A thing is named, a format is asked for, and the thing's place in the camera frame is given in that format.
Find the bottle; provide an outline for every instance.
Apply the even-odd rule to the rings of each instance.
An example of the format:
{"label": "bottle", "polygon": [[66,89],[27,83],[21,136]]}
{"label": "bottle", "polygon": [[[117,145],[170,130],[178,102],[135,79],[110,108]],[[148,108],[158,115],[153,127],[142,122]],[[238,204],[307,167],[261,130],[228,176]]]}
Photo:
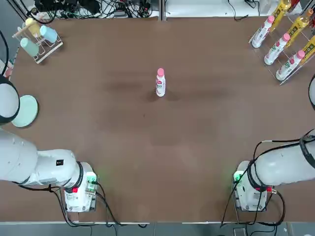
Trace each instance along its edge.
{"label": "bottle", "polygon": [[157,70],[156,93],[159,97],[165,95],[165,76],[163,68]]}
{"label": "bottle", "polygon": [[284,49],[286,43],[290,40],[290,35],[285,33],[269,50],[267,55],[264,58],[264,61],[267,65],[271,65],[274,63],[275,59],[279,56],[279,54]]}
{"label": "bottle", "polygon": [[305,14],[299,16],[294,21],[291,28],[287,31],[287,33],[290,35],[290,40],[286,44],[286,48],[289,47],[292,42],[295,40],[296,36],[304,29],[310,22],[310,17],[313,14],[313,10],[309,9]]}
{"label": "bottle", "polygon": [[285,78],[291,73],[292,70],[295,69],[304,56],[305,53],[303,50],[300,50],[294,54],[279,70],[277,70],[276,78],[280,81],[285,80]]}
{"label": "bottle", "polygon": [[25,21],[25,25],[26,26],[31,25],[29,26],[29,31],[35,38],[40,37],[39,25],[35,20],[33,20],[33,18],[27,18]]}
{"label": "bottle", "polygon": [[271,8],[271,0],[259,0],[258,7],[261,14],[267,14]]}
{"label": "bottle", "polygon": [[305,53],[305,56],[300,62],[300,65],[303,65],[310,56],[315,53],[315,36],[313,36],[310,41],[305,45],[305,47],[302,49]]}
{"label": "bottle", "polygon": [[259,48],[262,41],[266,38],[269,33],[269,29],[274,21],[273,16],[268,16],[267,20],[262,24],[262,26],[256,31],[252,39],[252,46],[254,48]]}
{"label": "bottle", "polygon": [[286,11],[291,7],[291,0],[280,0],[279,5],[274,10],[274,12],[271,14],[275,17],[275,20],[271,26],[270,32],[274,31],[274,29],[278,26],[280,23],[280,20],[286,13]]}

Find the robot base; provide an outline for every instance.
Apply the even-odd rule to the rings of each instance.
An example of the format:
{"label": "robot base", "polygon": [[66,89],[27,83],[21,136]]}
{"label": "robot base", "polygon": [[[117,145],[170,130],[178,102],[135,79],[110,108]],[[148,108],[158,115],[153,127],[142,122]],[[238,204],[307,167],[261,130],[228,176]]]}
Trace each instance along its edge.
{"label": "robot base", "polygon": [[[244,173],[249,163],[249,161],[242,161],[240,163],[236,172],[233,175],[233,183],[239,180],[240,176]],[[247,174],[245,174],[242,177],[241,181],[238,183],[234,194],[235,205],[238,209],[241,209],[242,211],[257,211],[257,205],[259,202],[258,211],[265,210],[267,191],[262,192],[260,197],[260,192],[251,186]]]}
{"label": "robot base", "polygon": [[64,191],[66,209],[69,212],[87,212],[95,210],[97,185],[97,176],[92,167],[81,162],[83,167],[83,178],[80,187],[73,188],[71,193]]}

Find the floor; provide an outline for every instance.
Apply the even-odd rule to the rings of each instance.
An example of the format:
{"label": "floor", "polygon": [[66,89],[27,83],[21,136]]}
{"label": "floor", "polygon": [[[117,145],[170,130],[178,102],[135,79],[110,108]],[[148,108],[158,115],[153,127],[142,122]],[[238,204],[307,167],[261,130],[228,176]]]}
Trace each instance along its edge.
{"label": "floor", "polygon": [[[293,233],[290,225],[283,223],[278,227],[277,236],[304,236],[315,232],[315,224],[294,223]],[[157,223],[150,224],[142,229],[137,225],[117,227],[118,236],[233,236],[234,229],[244,226],[228,224],[220,229],[220,224],[181,224],[181,223]],[[272,228],[256,224],[248,226],[248,235],[255,230],[270,231]],[[235,236],[244,236],[244,230],[238,231]],[[66,224],[19,224],[0,225],[1,236],[89,236],[90,227],[71,228]],[[114,236],[115,231],[105,225],[93,227],[92,236]],[[273,236],[272,233],[255,233],[253,236]]]}

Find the pink bottle cap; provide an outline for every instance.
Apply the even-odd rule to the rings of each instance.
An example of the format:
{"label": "pink bottle cap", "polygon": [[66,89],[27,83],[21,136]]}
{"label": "pink bottle cap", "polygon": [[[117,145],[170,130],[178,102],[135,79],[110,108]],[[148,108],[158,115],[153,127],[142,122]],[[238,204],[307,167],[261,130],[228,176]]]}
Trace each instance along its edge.
{"label": "pink bottle cap", "polygon": [[290,40],[290,35],[289,35],[288,33],[285,33],[285,34],[282,36],[282,40],[283,40],[284,42],[289,41],[289,40]]}
{"label": "pink bottle cap", "polygon": [[268,16],[268,18],[267,18],[267,21],[268,21],[268,23],[273,23],[273,21],[275,20],[275,17],[274,16]]}
{"label": "pink bottle cap", "polygon": [[305,53],[304,53],[303,50],[300,50],[300,51],[297,52],[296,56],[299,59],[303,59],[303,57],[305,56]]}
{"label": "pink bottle cap", "polygon": [[158,70],[157,70],[157,75],[158,75],[159,77],[164,76],[164,69],[163,69],[163,68],[158,69]]}

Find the round plate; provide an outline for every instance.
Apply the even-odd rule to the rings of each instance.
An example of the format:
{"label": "round plate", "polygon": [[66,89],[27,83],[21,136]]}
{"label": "round plate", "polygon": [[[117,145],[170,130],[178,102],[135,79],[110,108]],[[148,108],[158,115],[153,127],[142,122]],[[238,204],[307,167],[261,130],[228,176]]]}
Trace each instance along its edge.
{"label": "round plate", "polygon": [[12,121],[16,127],[25,127],[30,125],[36,118],[38,104],[36,99],[31,95],[20,97],[20,111]]}

